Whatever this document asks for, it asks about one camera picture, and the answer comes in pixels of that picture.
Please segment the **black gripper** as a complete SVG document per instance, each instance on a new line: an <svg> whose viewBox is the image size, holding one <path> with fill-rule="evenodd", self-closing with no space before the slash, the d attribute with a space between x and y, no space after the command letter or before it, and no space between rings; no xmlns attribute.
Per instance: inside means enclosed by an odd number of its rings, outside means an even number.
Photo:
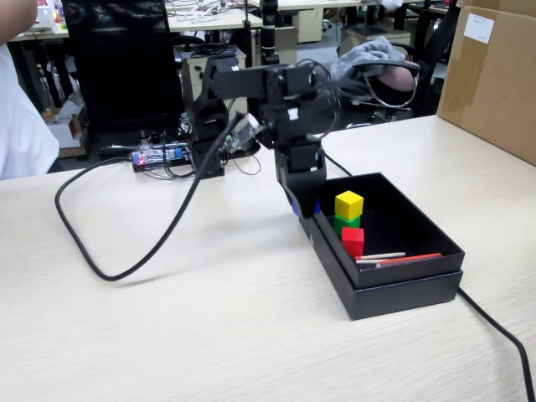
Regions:
<svg viewBox="0 0 536 402"><path fill-rule="evenodd" d="M322 144L319 140L288 142L276 147L275 154L281 166L277 179L294 213L311 218L317 212L319 193L327 177Z"/></svg>

